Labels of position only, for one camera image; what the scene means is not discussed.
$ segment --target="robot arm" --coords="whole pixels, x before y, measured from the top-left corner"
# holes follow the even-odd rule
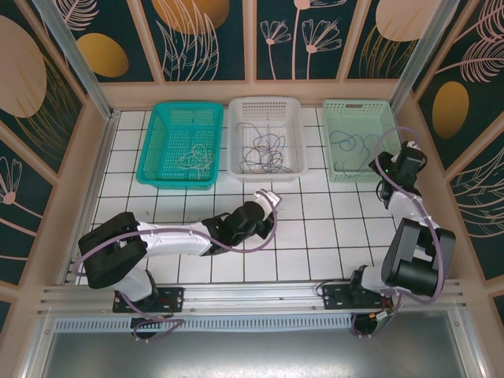
[[[439,278],[439,261],[432,234],[422,214],[413,203],[415,201],[423,205],[420,193],[414,184],[417,174],[423,169],[427,159],[416,143],[404,142],[398,155],[392,156],[383,152],[379,160],[386,174],[413,199],[396,191],[386,180],[383,180],[378,195],[385,208],[391,211],[394,219],[400,220],[398,230],[384,263],[376,267],[364,265],[354,271],[350,285],[354,289],[364,288],[380,294],[386,290],[401,288],[415,295],[432,297]],[[380,174],[374,161],[369,166]],[[445,280],[454,250],[455,235],[432,220],[430,222],[441,246],[442,263],[445,267],[443,279]]]
[[[211,239],[226,246],[238,246],[253,235],[266,239],[273,228],[273,216],[265,197],[275,207],[280,203],[280,197],[272,191],[258,191],[255,201],[245,202],[232,214],[224,213],[198,223],[173,226],[177,230],[187,231],[152,232],[102,248],[84,261],[89,287],[113,287],[133,302],[155,300],[156,284],[151,274],[138,266],[140,260],[166,254],[212,256],[227,252]],[[138,222],[132,213],[121,213],[83,236],[79,241],[80,252],[84,256],[114,237],[159,228],[166,226]]]

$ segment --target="black mounting bracket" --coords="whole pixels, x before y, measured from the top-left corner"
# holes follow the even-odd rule
[[[183,287],[158,287],[158,297],[149,305],[149,309],[141,309],[145,313],[181,313],[183,307]],[[113,300],[113,313],[134,313],[130,306],[116,291]]]
[[[392,303],[391,297],[366,290],[351,290],[348,283],[322,286],[325,309],[382,309],[382,298]]]

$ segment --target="dandelion illustration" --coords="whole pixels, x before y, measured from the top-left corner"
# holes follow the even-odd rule
[[[306,78],[309,79],[309,62],[312,54],[336,50],[341,47],[338,21],[320,21],[313,29],[313,20],[302,23],[302,36],[305,40],[308,63],[306,65]]]
[[[347,0],[294,0],[294,5],[298,9],[296,11],[296,19],[294,22],[294,41],[292,43],[292,79],[296,80],[296,42],[298,38],[299,14],[302,10],[312,8],[330,8],[332,6],[341,6]]]
[[[271,56],[271,46],[277,43],[284,43],[291,40],[291,33],[288,32],[285,20],[283,21],[273,21],[271,25],[268,21],[261,22],[261,32],[265,37],[265,41],[268,44],[269,53],[269,65],[271,66],[271,73],[273,74],[273,79],[276,80],[275,69],[273,68],[273,59]]]
[[[16,192],[21,181],[21,173],[23,172],[23,165],[16,159],[12,160],[11,165],[5,157],[0,157],[0,205],[11,206],[15,205],[22,209],[23,211],[33,215],[34,217],[42,218],[42,215],[27,209],[26,207],[20,205],[16,202]],[[5,224],[19,232],[23,232],[30,236],[35,236],[36,232],[27,230],[17,224],[11,223],[5,219],[0,218],[0,223]]]

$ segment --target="cable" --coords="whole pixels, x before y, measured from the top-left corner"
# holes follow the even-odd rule
[[[378,194],[378,192],[380,191],[380,187],[384,184],[384,181],[381,180],[378,185],[376,185],[376,189],[375,189],[375,194],[376,194],[376,197],[378,198],[378,201],[380,202],[383,202],[383,199],[381,199],[380,195]]]
[[[273,205],[273,203],[271,202],[271,200],[268,198],[268,195],[266,195],[266,194],[264,194],[264,193],[262,193],[260,191],[258,191],[257,193],[259,195],[261,195],[262,197],[265,198],[266,202],[269,204],[269,206],[272,209],[273,227],[272,227],[271,234],[270,234],[269,238],[264,243],[262,243],[260,246],[258,246],[256,248],[252,248],[252,249],[249,249],[249,250],[239,250],[239,249],[233,248],[231,246],[226,246],[225,244],[219,242],[218,240],[214,239],[213,237],[211,237],[211,236],[209,236],[209,235],[207,235],[207,234],[205,234],[203,232],[196,231],[196,230],[187,230],[186,228],[165,227],[165,228],[156,228],[156,229],[153,229],[153,230],[134,231],[134,232],[127,232],[127,233],[122,234],[122,235],[114,236],[113,238],[108,239],[105,242],[103,242],[103,243],[97,245],[96,247],[92,248],[89,252],[87,252],[84,256],[82,256],[79,260],[76,261],[75,268],[73,269],[73,274],[75,274],[76,276],[85,276],[85,274],[79,273],[79,267],[88,258],[90,258],[91,256],[95,255],[100,250],[102,250],[103,248],[109,246],[110,244],[114,244],[114,243],[120,242],[121,240],[126,240],[126,239],[132,238],[134,236],[141,236],[141,235],[156,235],[156,234],[161,234],[161,233],[165,233],[165,232],[166,233],[186,233],[186,234],[189,234],[189,235],[198,235],[198,236],[201,236],[202,238],[208,239],[213,244],[216,244],[216,245],[220,246],[221,248],[224,248],[225,250],[229,250],[231,252],[241,252],[243,254],[248,254],[248,253],[255,252],[257,250],[261,250],[264,247],[266,247],[272,241],[272,239],[275,237],[276,227],[278,225],[278,214],[277,214],[275,206]],[[124,301],[131,307],[131,309],[133,311],[135,311],[138,315],[141,315],[142,317],[145,317],[146,319],[149,319],[149,320],[151,320],[153,322],[158,322],[158,323],[176,323],[169,330],[167,330],[165,332],[162,332],[161,334],[157,334],[156,335],[157,337],[153,336],[152,338],[150,338],[151,340],[154,337],[156,337],[156,339],[160,339],[161,337],[165,337],[166,335],[168,335],[171,332],[173,332],[173,330],[175,328],[180,327],[184,323],[184,321],[185,321],[184,319],[162,319],[162,318],[159,318],[159,317],[152,317],[148,313],[144,313],[138,307],[136,307],[135,305],[133,305],[132,301],[128,298],[128,296],[126,294],[121,293],[120,291],[119,291],[119,294],[123,297]],[[140,341],[141,340],[136,335],[136,330],[139,327],[140,326],[137,325],[135,327],[135,329],[134,329],[134,332],[133,332],[133,335],[135,336],[136,341]]]
[[[177,164],[180,169],[195,169],[198,172],[198,180],[201,178],[202,172],[209,170],[215,160],[215,154],[208,152],[202,144],[195,144],[191,151],[185,153]]]
[[[168,318],[160,318],[160,317],[153,317],[151,315],[149,315],[148,313],[144,313],[141,309],[139,309],[138,307],[136,307],[133,302],[128,298],[128,296],[124,293],[121,293],[119,292],[120,296],[123,297],[123,300],[128,304],[128,306],[130,306],[130,308],[135,311],[138,315],[141,315],[142,317],[146,318],[146,319],[149,319],[148,321],[142,321],[140,323],[138,323],[134,328],[133,328],[133,336],[135,337],[135,341],[137,343],[145,343],[145,344],[148,344],[149,341],[154,341],[154,340],[159,340],[159,339],[162,339],[166,336],[168,336],[169,334],[171,334],[173,331],[175,331],[178,327],[180,327],[182,324],[185,323],[185,320],[184,319],[168,319]],[[137,331],[139,330],[140,327],[142,327],[143,325],[147,325],[147,324],[155,324],[155,323],[174,323],[174,325],[164,331],[164,332],[158,332],[156,335],[150,337],[149,339],[141,339],[138,335],[137,335]]]
[[[339,140],[339,141],[336,141],[336,142],[331,141],[331,137],[333,135],[338,135],[338,134],[342,134],[342,136],[341,136],[342,139]],[[362,163],[361,163],[361,165],[359,165],[359,167],[357,169],[352,169],[351,171],[346,171],[345,170],[345,164],[347,163],[347,160],[345,160],[341,164],[341,172],[343,172],[343,174],[345,176],[347,176],[347,177],[355,177],[355,176],[359,176],[362,173],[364,173],[364,171],[361,171],[361,168],[364,165],[366,165],[366,164],[369,163],[369,158],[371,157],[371,150],[366,146],[366,141],[369,138],[377,138],[377,139],[379,139],[380,137],[378,135],[375,135],[375,134],[370,134],[370,135],[366,136],[363,139],[359,135],[351,135],[351,134],[348,134],[347,132],[341,132],[340,130],[334,130],[333,132],[331,132],[331,134],[329,134],[329,143],[338,146],[341,149],[341,151],[343,151],[343,152],[354,151],[355,148],[357,147],[357,145],[361,144],[362,145],[361,150],[357,152],[357,155],[362,154],[362,152],[364,152],[364,151],[366,151],[366,153],[367,153],[367,156],[364,159],[362,159]],[[338,165],[338,162],[335,162],[334,163],[334,167],[333,167],[335,171],[339,171],[337,165]],[[357,172],[357,173],[353,173],[352,175],[347,175],[347,172]]]
[[[317,287],[315,287],[315,294],[317,294],[319,297],[324,297],[323,294],[319,294],[318,289],[320,289],[325,284],[329,284],[330,282],[350,282],[350,280],[345,280],[345,279],[342,279],[342,278],[335,278],[334,280],[322,281],[322,282],[320,282],[318,284]]]
[[[242,149],[243,160],[239,164],[242,173],[246,169],[252,173],[293,173],[291,169],[284,166],[284,149],[287,145],[285,135],[278,136],[269,132],[262,135],[255,124],[241,122],[236,125],[236,130],[240,125],[250,125],[257,132],[258,137],[252,141],[252,146],[244,146]]]

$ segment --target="purple cable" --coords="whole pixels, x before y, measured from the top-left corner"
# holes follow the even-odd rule
[[[387,137],[387,135],[391,134],[392,132],[400,131],[403,130],[405,132],[411,132],[413,135],[415,135],[416,139],[418,139],[417,133],[412,130],[411,128],[405,128],[403,126],[399,126],[397,128],[390,128],[385,131],[385,133],[382,134],[382,136],[378,139],[377,146],[383,143],[384,139]],[[443,256],[441,255],[441,246],[439,245],[439,240],[438,236],[435,233],[434,225],[430,221],[429,215],[425,211],[424,207],[407,191],[402,189],[399,185],[397,185],[384,171],[384,169],[380,165],[380,159],[378,159],[378,155],[380,154],[380,149],[376,148],[376,153],[375,153],[375,163],[376,167],[378,168],[378,171],[380,172],[380,175],[390,184],[392,187],[394,187],[396,190],[400,191],[403,193],[407,198],[409,198],[417,207],[418,211],[421,213],[422,217],[424,218],[424,221],[431,232],[432,235],[432,241],[434,242],[434,247],[435,247],[435,256],[438,259],[438,282],[435,286],[434,294],[430,299],[424,300],[422,298],[417,297],[416,295],[412,295],[410,292],[403,290],[401,288],[399,289],[390,289],[391,291],[394,291],[395,293],[401,293],[403,295],[406,295],[407,297],[410,297],[411,299],[423,304],[423,305],[431,305],[434,303],[439,296],[441,295],[441,291],[443,290],[443,281],[444,281],[444,266],[443,266]]]
[[[141,309],[139,309],[137,306],[135,306],[133,304],[133,302],[129,300],[129,298],[128,298],[128,296],[126,294],[123,294],[121,292],[119,294],[120,294],[121,297],[123,297],[124,301],[128,304],[128,306],[130,306],[132,308],[133,311],[135,311],[138,315],[142,315],[146,319],[149,319],[148,321],[142,321],[142,322],[138,323],[135,326],[135,328],[133,328],[133,336],[135,337],[135,340],[137,342],[140,342],[140,340],[142,340],[143,343],[148,344],[149,341],[155,341],[155,340],[162,339],[163,337],[168,336],[170,333],[172,333],[178,327],[180,327],[182,324],[185,323],[184,319],[170,319],[170,318],[163,319],[163,318],[160,318],[160,317],[152,317],[148,313],[144,313]],[[141,339],[137,335],[136,332],[143,325],[153,324],[153,323],[174,323],[174,325],[170,329],[168,329],[168,330],[166,330],[164,332],[157,333],[156,335],[150,337],[149,339]]]
[[[84,256],[82,256],[79,260],[76,261],[75,263],[75,268],[73,269],[73,274],[76,276],[85,276],[83,273],[79,273],[79,267],[82,265],[83,262],[85,262],[88,258],[93,256],[94,254],[98,253],[100,250],[105,248],[106,246],[109,246],[110,244],[120,242],[121,240],[129,239],[134,236],[141,236],[141,235],[154,235],[154,234],[161,234],[161,233],[186,233],[189,235],[198,235],[201,236],[202,238],[208,239],[210,242],[213,244],[216,244],[220,246],[221,248],[224,248],[225,250],[229,250],[231,252],[240,252],[242,254],[250,254],[252,252],[256,252],[258,250],[262,250],[264,247],[266,247],[275,237],[276,234],[276,227],[278,225],[278,219],[277,219],[277,214],[276,214],[276,209],[275,206],[273,205],[273,202],[268,198],[267,195],[265,195],[262,192],[258,192],[258,194],[262,195],[265,199],[266,202],[271,206],[272,208],[272,214],[273,214],[273,227],[271,230],[271,235],[269,236],[268,240],[266,240],[264,243],[262,243],[260,246],[256,248],[252,248],[250,250],[240,250],[237,248],[233,248],[232,246],[226,246],[225,244],[219,242],[218,240],[214,239],[212,236],[209,236],[205,234],[204,232],[200,232],[197,230],[187,230],[186,228],[176,228],[176,227],[164,227],[164,228],[156,228],[154,230],[142,230],[142,231],[133,231],[133,232],[127,232],[122,235],[114,236],[113,238],[106,240],[105,242],[97,245],[95,248],[91,249],[89,252],[87,252]]]
[[[161,233],[165,233],[165,232],[166,233],[180,233],[180,232],[183,232],[183,233],[187,233],[189,235],[198,235],[198,236],[201,236],[202,238],[208,239],[213,244],[217,244],[221,248],[224,248],[225,250],[229,250],[231,252],[240,252],[240,253],[243,253],[243,254],[249,254],[249,253],[261,250],[262,248],[264,248],[265,246],[267,246],[272,241],[272,239],[275,237],[276,227],[278,225],[278,219],[277,219],[277,214],[276,214],[276,208],[273,205],[273,202],[271,202],[271,200],[268,198],[268,196],[265,195],[264,193],[258,191],[258,194],[262,195],[266,199],[266,202],[271,206],[272,214],[273,214],[273,227],[272,227],[271,235],[269,236],[269,238],[264,243],[262,243],[260,246],[258,246],[256,248],[252,248],[250,250],[239,250],[239,249],[233,248],[231,246],[226,246],[225,244],[219,242],[218,240],[212,238],[211,236],[208,236],[207,234],[205,234],[203,232],[196,231],[196,230],[187,230],[186,228],[166,227],[166,228],[156,228],[154,230],[133,231],[133,232],[128,232],[128,233],[125,233],[125,234],[122,234],[122,235],[115,236],[115,237],[113,237],[113,238],[111,238],[109,240],[106,240],[105,242],[97,245],[95,248],[91,249],[84,256],[82,256],[79,260],[76,261],[75,268],[73,269],[73,273],[76,276],[85,276],[84,273],[79,273],[79,267],[88,258],[90,258],[94,254],[98,253],[100,250],[102,250],[106,246],[109,246],[110,244],[117,243],[117,242],[120,242],[121,240],[129,239],[129,238],[132,238],[134,236],[140,236],[140,235],[153,235],[153,234],[161,234]],[[184,319],[161,319],[159,317],[153,317],[153,316],[149,315],[148,313],[144,313],[138,307],[136,307],[135,305],[133,305],[132,301],[128,298],[128,296],[126,294],[121,293],[121,292],[119,292],[119,294],[123,297],[124,301],[132,308],[133,311],[135,311],[138,315],[141,315],[142,317],[145,317],[146,319],[149,319],[148,321],[143,321],[141,323],[138,323],[136,325],[136,327],[133,329],[133,335],[135,336],[136,341],[143,340],[143,339],[140,339],[137,336],[136,331],[140,327],[142,327],[143,325],[145,325],[145,324],[150,324],[150,323],[153,323],[153,322],[154,323],[176,323],[169,330],[167,330],[165,332],[162,332],[161,334],[157,334],[157,335],[155,335],[155,336],[153,336],[153,337],[150,338],[150,340],[153,340],[154,338],[155,339],[160,339],[162,337],[165,337],[165,336],[169,335],[170,333],[173,332],[173,330],[175,330],[176,328],[180,327],[185,322]]]

